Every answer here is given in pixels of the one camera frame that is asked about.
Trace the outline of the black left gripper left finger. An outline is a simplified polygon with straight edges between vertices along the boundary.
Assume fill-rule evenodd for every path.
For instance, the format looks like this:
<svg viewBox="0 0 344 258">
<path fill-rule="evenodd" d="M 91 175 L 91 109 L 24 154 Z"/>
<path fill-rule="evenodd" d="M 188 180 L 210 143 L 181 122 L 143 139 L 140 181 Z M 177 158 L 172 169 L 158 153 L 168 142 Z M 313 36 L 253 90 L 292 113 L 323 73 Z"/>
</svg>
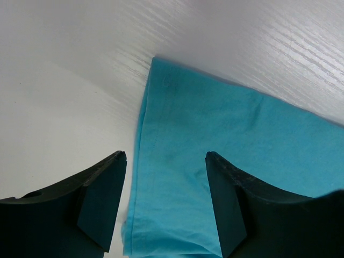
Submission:
<svg viewBox="0 0 344 258">
<path fill-rule="evenodd" d="M 126 174 L 117 151 L 21 198 L 1 200 L 1 257 L 103 257 L 110 251 Z"/>
</svg>

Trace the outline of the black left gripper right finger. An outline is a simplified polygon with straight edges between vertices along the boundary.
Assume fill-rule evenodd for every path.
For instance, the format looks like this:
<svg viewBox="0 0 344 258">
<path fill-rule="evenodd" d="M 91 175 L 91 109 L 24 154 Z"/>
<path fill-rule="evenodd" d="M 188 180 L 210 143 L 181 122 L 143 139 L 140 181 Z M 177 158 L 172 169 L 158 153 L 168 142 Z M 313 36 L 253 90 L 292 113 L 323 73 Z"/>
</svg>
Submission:
<svg viewBox="0 0 344 258">
<path fill-rule="evenodd" d="M 223 257 L 343 257 L 343 191 L 282 190 L 216 152 L 205 158 Z"/>
</svg>

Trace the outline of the turquoise t-shirt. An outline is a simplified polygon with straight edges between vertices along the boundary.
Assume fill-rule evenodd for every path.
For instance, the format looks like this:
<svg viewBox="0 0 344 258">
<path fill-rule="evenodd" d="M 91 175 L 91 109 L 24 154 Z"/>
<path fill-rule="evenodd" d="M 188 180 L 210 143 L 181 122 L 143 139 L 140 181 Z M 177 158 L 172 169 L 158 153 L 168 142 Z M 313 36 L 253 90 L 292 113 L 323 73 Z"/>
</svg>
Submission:
<svg viewBox="0 0 344 258">
<path fill-rule="evenodd" d="M 343 188 L 343 127 L 153 58 L 135 141 L 124 254 L 220 257 L 205 157 L 309 197 Z"/>
</svg>

